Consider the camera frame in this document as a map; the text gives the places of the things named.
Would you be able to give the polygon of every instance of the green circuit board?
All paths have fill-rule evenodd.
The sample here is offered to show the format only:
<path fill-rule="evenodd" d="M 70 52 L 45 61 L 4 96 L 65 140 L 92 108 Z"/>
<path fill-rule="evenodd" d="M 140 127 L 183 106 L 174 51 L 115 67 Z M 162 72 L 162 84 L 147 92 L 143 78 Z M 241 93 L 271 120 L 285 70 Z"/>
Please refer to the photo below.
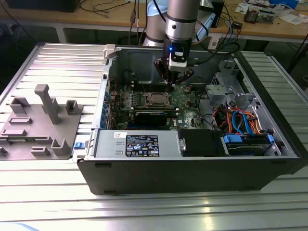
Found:
<path fill-rule="evenodd" d="M 204 128 L 202 119 L 198 113 L 198 97 L 199 92 L 193 88 L 187 93 L 184 92 L 187 85 L 178 85 L 173 92 L 134 92 L 129 87 L 123 87 L 118 92 L 114 93 L 113 97 L 113 116 L 114 129 L 129 129 L 134 127 L 134 113 L 138 111 L 147 111 L 153 107 L 149 104 L 151 100 L 157 100 L 159 95 L 159 109 L 157 111 L 168 112 L 173 111 L 173 115 L 168 117 L 165 126 L 160 127 L 161 130 L 178 130 L 186 129 L 201 129 Z"/>

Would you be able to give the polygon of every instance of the gray 3d printed holder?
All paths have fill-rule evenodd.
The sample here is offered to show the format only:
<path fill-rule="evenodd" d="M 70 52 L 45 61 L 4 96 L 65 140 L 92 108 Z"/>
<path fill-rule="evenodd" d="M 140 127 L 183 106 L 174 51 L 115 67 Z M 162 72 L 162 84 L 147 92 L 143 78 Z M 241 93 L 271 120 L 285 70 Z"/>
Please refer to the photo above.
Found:
<path fill-rule="evenodd" d="M 0 131 L 0 160 L 70 158 L 83 106 L 74 100 L 58 105 L 48 90 L 45 84 L 34 90 L 43 105 L 30 105 L 25 97 L 13 99 L 13 112 Z"/>

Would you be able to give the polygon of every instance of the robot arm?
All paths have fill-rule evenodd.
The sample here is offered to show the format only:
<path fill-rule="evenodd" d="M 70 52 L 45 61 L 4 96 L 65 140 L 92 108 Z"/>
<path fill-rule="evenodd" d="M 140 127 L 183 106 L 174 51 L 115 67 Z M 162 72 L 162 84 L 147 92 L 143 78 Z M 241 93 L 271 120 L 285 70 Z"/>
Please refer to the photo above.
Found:
<path fill-rule="evenodd" d="M 196 21 L 200 8 L 212 9 L 211 3 L 204 0 L 169 0 L 169 4 L 160 7 L 166 23 L 157 14 L 150 15 L 147 26 L 147 39 L 144 45 L 163 45 L 163 56 L 154 61 L 154 65 L 161 77 L 165 79 L 169 89 L 182 83 L 193 75 L 193 71 L 187 68 L 192 37 L 195 34 Z M 156 10 L 153 2 L 150 2 L 148 10 Z M 208 19 L 210 27 L 213 21 L 212 13 L 202 14 L 203 21 Z"/>

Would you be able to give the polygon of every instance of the blue clip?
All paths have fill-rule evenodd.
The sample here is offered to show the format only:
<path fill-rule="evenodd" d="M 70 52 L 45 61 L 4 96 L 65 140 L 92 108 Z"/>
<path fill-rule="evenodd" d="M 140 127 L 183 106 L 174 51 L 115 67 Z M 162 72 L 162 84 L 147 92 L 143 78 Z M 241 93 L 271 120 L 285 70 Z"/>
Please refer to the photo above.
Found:
<path fill-rule="evenodd" d="M 74 146 L 75 150 L 85 149 L 85 143 L 82 142 L 76 142 Z"/>
<path fill-rule="evenodd" d="M 268 139 L 269 139 L 270 143 L 275 142 L 274 137 L 272 135 L 268 135 Z"/>
<path fill-rule="evenodd" d="M 223 139 L 225 143 L 233 143 L 233 142 L 242 143 L 243 142 L 241 136 L 235 135 L 235 134 L 227 134 L 223 137 Z"/>

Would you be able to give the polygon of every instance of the power supply label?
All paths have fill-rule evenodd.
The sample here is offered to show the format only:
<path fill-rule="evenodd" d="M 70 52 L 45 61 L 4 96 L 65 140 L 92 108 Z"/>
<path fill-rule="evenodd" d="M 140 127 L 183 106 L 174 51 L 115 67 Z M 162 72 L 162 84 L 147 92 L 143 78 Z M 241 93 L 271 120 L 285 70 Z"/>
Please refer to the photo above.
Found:
<path fill-rule="evenodd" d="M 147 135 L 126 136 L 127 157 L 158 157 L 158 137 Z"/>

